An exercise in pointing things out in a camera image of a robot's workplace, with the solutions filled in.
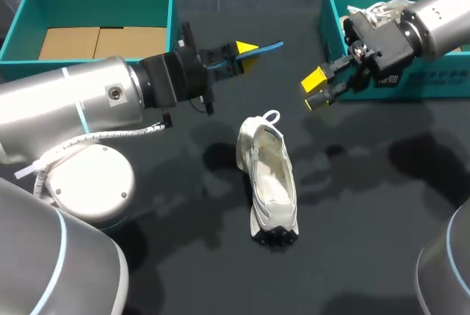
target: screw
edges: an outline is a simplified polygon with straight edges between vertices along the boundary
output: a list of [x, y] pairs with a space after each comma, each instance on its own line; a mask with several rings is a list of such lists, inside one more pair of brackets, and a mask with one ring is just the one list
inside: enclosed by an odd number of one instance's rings
[[111, 87], [108, 91], [108, 96], [112, 100], [120, 100], [123, 97], [123, 91], [119, 87]]

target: teal box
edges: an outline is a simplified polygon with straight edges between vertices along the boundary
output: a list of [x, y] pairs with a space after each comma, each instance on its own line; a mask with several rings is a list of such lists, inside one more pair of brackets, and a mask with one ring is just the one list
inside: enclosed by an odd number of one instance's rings
[[[347, 54], [342, 25], [339, 18], [347, 15], [347, 6], [367, 8], [379, 1], [389, 0], [322, 0], [319, 17], [319, 33], [327, 61]], [[341, 100], [419, 100], [423, 98], [468, 98], [470, 52], [450, 52], [439, 60], [429, 63], [416, 59], [407, 68], [397, 87], [376, 88], [371, 82], [359, 93], [343, 94]], [[346, 80], [352, 69], [337, 77]]]
[[[7, 81], [96, 59], [38, 60], [51, 27], [166, 27], [166, 51], [179, 33], [175, 0], [22, 0], [0, 51]], [[126, 59], [130, 64], [140, 59]]]

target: white sneaker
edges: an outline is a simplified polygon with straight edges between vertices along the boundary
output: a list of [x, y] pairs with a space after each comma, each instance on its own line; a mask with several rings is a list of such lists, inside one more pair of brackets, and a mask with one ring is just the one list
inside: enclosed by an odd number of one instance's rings
[[251, 236], [259, 242], [293, 243], [299, 235], [297, 196], [292, 164], [283, 135], [273, 124], [278, 111], [249, 117], [236, 142], [236, 165], [250, 176], [253, 187]]

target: cardboard bottom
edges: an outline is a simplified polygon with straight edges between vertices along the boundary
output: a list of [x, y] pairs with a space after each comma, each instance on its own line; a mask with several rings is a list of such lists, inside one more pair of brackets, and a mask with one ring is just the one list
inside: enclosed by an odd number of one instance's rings
[[166, 51], [164, 27], [50, 28], [39, 60], [146, 58]]

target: shoe insole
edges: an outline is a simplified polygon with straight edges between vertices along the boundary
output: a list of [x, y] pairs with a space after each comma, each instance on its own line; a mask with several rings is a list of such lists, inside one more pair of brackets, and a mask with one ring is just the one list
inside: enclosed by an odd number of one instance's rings
[[264, 201], [286, 202], [290, 200], [281, 160], [278, 154], [268, 148], [259, 149], [256, 177], [259, 194]]

